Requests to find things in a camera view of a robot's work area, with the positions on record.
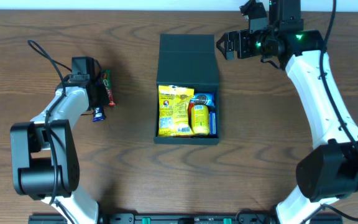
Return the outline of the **red green KitKat bar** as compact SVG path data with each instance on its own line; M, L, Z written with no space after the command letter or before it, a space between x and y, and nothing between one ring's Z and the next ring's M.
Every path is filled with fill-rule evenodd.
M111 86L111 71L110 70L104 70L101 74L102 83L105 86L106 93L108 95L109 99L109 106L115 107L116 104L114 102L113 94L112 94L112 86Z

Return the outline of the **dark green box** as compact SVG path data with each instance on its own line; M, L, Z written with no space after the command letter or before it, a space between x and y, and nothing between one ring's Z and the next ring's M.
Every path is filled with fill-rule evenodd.
M154 143L207 146L219 143L219 68L213 35L162 34L156 85L175 85L192 88L196 93L212 93L216 112L216 135L188 138L159 137L159 110L156 110Z

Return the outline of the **blue Dairy Milk bar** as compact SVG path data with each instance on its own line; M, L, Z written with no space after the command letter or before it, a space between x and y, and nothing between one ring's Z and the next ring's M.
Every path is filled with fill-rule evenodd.
M93 109L93 122L104 121L106 119L106 115L104 113L103 107L95 107Z

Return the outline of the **blue Oreo cookie pack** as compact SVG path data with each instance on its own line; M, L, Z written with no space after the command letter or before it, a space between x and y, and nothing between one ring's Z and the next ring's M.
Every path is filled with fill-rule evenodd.
M212 93L195 93L190 101L196 105L215 107L214 95Z

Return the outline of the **yellow cylindrical container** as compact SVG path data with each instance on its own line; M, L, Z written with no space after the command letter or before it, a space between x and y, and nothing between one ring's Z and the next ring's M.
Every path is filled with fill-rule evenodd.
M209 110L206 105L194 105L191 109L191 128L194 135L209 134Z

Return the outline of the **small dark blue box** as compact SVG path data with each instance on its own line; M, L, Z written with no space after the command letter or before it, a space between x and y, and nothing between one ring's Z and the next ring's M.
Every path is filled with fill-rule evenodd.
M209 113L209 134L211 136L217 135L216 112L215 111L211 111Z

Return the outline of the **yellow snack packet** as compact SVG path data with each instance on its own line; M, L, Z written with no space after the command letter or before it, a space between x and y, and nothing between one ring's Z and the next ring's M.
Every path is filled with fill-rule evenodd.
M192 136L188 107L195 91L192 88L158 86L158 137Z

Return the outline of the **red Hacks candy bag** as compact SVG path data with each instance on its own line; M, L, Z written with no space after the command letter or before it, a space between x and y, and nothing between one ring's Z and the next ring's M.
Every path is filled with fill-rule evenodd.
M194 107L194 105L195 105L194 101L191 101L188 105L188 117L189 118L191 117L191 110L192 110L192 107Z

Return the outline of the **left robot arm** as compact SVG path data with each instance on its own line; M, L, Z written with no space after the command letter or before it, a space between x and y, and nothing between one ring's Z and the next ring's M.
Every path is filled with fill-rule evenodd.
M51 205L66 223L105 223L99 203L80 186L72 130L81 115L101 107L101 67L91 57L74 57L71 73L49 105L10 130L12 179L17 194Z

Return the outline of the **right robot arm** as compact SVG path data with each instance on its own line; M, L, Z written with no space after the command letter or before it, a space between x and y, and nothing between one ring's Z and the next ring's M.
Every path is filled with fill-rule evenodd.
M306 30L301 2L247 1L240 8L249 26L223 34L217 49L227 60L258 56L278 60L294 84L311 130L313 149L296 167L297 185L264 223L333 223L347 215L334 203L358 192L358 126L334 81L328 35Z

